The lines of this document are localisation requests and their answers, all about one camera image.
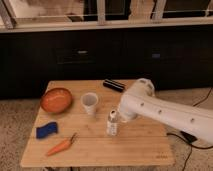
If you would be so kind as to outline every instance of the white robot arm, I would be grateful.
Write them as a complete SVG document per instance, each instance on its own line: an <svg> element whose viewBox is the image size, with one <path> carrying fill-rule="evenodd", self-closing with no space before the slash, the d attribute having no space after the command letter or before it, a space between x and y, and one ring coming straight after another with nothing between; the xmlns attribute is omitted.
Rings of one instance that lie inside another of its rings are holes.
<svg viewBox="0 0 213 171"><path fill-rule="evenodd" d="M122 95L118 112L125 121L144 115L213 143L213 111L155 98L148 79L138 79Z"/></svg>

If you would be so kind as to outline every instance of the bowl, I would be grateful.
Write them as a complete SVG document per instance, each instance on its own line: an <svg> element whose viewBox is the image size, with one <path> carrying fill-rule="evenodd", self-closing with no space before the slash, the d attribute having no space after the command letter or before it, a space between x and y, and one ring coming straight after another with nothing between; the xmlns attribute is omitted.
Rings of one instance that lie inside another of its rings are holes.
<svg viewBox="0 0 213 171"><path fill-rule="evenodd" d="M66 88L53 88L41 97L41 108L48 113L61 113L72 103L72 94Z"/></svg>

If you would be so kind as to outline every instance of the cable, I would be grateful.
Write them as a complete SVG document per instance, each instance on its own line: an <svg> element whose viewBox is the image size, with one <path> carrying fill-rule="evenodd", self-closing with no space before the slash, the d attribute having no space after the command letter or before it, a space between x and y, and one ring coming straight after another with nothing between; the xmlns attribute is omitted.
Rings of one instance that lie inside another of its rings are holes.
<svg viewBox="0 0 213 171"><path fill-rule="evenodd" d="M185 162L184 162L182 171L185 170L187 161L189 160L189 157L191 156L191 154L192 154L192 146L190 146L190 151L189 151L189 154L188 154L188 156L187 156L187 158L186 158L186 160L185 160Z"/></svg>
<svg viewBox="0 0 213 171"><path fill-rule="evenodd" d="M207 99L209 98L209 95L210 95L211 92L212 92L212 88L213 88L213 87L210 88L210 90L209 90L209 92L207 93L206 97L204 97L202 100L198 101L197 103L193 104L193 106L197 106L197 105L203 103L205 100L207 100ZM186 164L187 164L187 162L188 162L188 160L189 160L189 158L190 158L190 156L191 156L191 154L192 154L192 148L196 148L196 149L199 149L199 150L209 150L209 149L212 149L212 148L213 148L213 146L209 146L209 147L199 147L199 146L195 146L195 145L189 143L188 141L186 141L186 140L185 140L184 138L182 138L181 136L179 136L179 135L177 135L177 134L174 134L174 133L167 133L167 135L168 135L168 136L170 135L170 136L178 137L179 139L181 139L183 142L185 142L187 145L190 146L190 151L189 151L189 154L188 154L188 156L187 156L187 158L186 158L186 160L185 160L185 162L184 162L182 171L184 171L185 168L186 168Z"/></svg>
<svg viewBox="0 0 213 171"><path fill-rule="evenodd" d="M210 90L209 90L209 92L207 93L206 97L204 97L202 100L198 101L197 103L193 104L193 106L197 106L197 105L203 103L205 100L207 100L207 99L209 98L209 95L211 94L212 88L213 88L213 87L210 88Z"/></svg>
<svg viewBox="0 0 213 171"><path fill-rule="evenodd" d="M168 132L167 135L169 136L175 136L175 137L178 137L179 139L181 139L183 142L185 142L187 145L193 147L193 148L196 148L196 149L199 149L199 150L209 150L209 149L212 149L213 148L213 145L212 146L209 146L209 147L199 147L199 146L195 146L193 144L190 144L188 141L186 141L184 138L182 138L181 136L177 135L177 134L174 134L174 133L170 133Z"/></svg>

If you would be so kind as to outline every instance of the toy carrot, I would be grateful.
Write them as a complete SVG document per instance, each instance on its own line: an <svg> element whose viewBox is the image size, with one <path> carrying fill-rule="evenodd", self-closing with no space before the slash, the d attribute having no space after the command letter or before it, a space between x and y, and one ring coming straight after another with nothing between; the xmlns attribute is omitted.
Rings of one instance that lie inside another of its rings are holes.
<svg viewBox="0 0 213 171"><path fill-rule="evenodd" d="M54 146L53 148L51 148L46 153L46 156L51 156L51 155L53 155L55 153L58 153L60 151L64 151L64 150L68 149L72 145L73 140L76 137L76 134L77 133L74 133L73 136L70 139L63 140L62 142L60 142L59 144L57 144L56 146Z"/></svg>

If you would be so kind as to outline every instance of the blue sponge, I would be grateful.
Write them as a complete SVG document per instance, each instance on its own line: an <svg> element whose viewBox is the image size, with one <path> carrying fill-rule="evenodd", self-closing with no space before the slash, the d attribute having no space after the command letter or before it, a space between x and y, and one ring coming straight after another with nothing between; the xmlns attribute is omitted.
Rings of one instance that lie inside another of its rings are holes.
<svg viewBox="0 0 213 171"><path fill-rule="evenodd" d="M42 139L52 133L58 133L58 125L56 122L50 122L42 127L36 128L36 138Z"/></svg>

